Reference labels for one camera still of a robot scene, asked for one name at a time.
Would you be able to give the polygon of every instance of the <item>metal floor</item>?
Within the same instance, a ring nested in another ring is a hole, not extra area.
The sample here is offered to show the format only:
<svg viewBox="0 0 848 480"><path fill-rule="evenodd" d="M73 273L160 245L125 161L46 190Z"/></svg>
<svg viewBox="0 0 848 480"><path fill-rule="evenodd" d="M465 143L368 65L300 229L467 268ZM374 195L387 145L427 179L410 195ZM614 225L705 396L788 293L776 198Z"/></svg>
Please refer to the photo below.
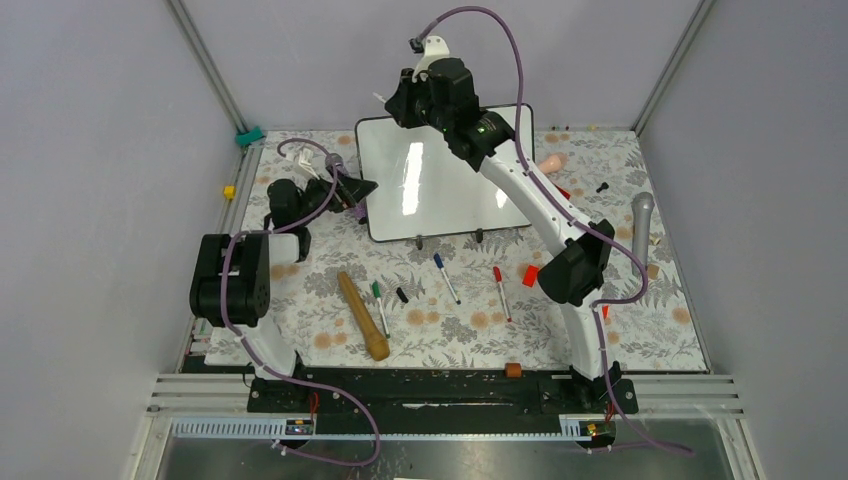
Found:
<svg viewBox="0 0 848 480"><path fill-rule="evenodd" d="M568 478L733 478L716 426L707 420L646 422L658 439L682 442L697 455L687 459L640 448L586 455L573 443L538 441L389 441L380 458L346 468L280 456L267 441L171 438L159 479L394 479L514 480ZM639 440L619 422L617 444ZM366 458L371 442L313 441L305 451L333 458Z"/></svg>

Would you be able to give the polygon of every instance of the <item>wooden rolling pin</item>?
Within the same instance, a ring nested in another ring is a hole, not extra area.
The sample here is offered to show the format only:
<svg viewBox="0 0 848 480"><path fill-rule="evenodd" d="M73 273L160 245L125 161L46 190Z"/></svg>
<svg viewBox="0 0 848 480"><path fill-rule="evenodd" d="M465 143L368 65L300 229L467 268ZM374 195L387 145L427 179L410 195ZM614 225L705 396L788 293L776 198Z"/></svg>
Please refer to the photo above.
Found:
<svg viewBox="0 0 848 480"><path fill-rule="evenodd" d="M371 358L377 360L385 360L389 356L389 342L386 337L377 330L377 325L374 324L374 319L365 308L365 302L359 296L359 291L356 285L350 280L346 272L339 272L339 286L342 287L342 293L353 312L353 318L359 324L359 329L362 330L362 336L365 337L365 349L371 354Z"/></svg>

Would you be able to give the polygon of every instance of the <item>whiteboard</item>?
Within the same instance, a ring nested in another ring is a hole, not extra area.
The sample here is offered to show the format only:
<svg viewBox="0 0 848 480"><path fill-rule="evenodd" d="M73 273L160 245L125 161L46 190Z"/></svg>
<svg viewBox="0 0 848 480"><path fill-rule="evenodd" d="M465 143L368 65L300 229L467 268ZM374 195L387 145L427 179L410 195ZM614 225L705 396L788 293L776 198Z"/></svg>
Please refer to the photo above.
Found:
<svg viewBox="0 0 848 480"><path fill-rule="evenodd" d="M515 127L515 107L494 107ZM533 158L533 112L521 109L521 143ZM377 242L478 228L523 227L530 222L506 194L448 149L432 127L404 129L391 117L356 125L362 178L377 182L365 198L368 231Z"/></svg>

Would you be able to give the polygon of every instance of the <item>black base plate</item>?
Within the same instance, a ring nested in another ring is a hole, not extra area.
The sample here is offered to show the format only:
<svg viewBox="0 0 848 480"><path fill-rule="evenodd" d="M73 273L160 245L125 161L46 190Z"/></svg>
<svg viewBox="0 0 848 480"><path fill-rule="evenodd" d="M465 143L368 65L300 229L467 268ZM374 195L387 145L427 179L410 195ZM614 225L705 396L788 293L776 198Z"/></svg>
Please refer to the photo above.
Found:
<svg viewBox="0 0 848 480"><path fill-rule="evenodd" d="M507 378L496 370L298 367L294 376L351 393L383 434L560 433L559 414L603 416L607 408L606 395L587 400L580 391L585 386L567 372L525 371L521 378ZM619 380L614 391L625 413L638 412L630 380ZM255 379L247 411L309 412L313 392L320 397L316 433L371 433L365 416L343 396L284 381Z"/></svg>

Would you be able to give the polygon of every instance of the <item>table surface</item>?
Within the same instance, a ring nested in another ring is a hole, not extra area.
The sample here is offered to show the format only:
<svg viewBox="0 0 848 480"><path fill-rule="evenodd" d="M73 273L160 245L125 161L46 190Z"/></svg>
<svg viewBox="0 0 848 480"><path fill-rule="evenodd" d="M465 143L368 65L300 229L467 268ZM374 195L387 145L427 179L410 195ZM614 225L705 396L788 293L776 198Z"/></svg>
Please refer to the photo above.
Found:
<svg viewBox="0 0 848 480"><path fill-rule="evenodd" d="M268 185L306 177L292 160L300 145L276 152L289 137L305 137L339 153L348 170L359 171L351 131L269 132L242 227L259 229L268 213ZM633 132L537 132L536 159L563 152L568 161L551 180L568 190L574 205L590 217L608 219L616 239L630 245L636 193L652 191L638 140ZM323 157L313 160L316 170ZM607 182L609 189L596 193ZM271 307L268 315L312 366L503 368L520 362L526 369L566 369L570 345L559 306L539 289L521 284L528 265L543 266L551 256L532 227L487 232L478 244L472 235L428 238L423 250L413 241L376 244L367 227L350 212L324 213L310 223L309 257L295 265L278 265L271 252ZM610 307L605 320L610 351L627 370L704 371L706 365L692 324L671 244L658 210L651 219L648 252L651 280L636 304ZM463 299L456 305L433 262L438 252ZM514 321L501 310L492 267L499 266ZM375 362L365 351L362 335L336 281L346 271L363 294L379 325L370 283L378 280L389 316L391 355ZM627 258L613 250L605 271L605 297L620 298L638 290ZM394 293L400 286L409 297L403 304ZM225 329L214 329L206 363L245 365L245 352Z"/></svg>

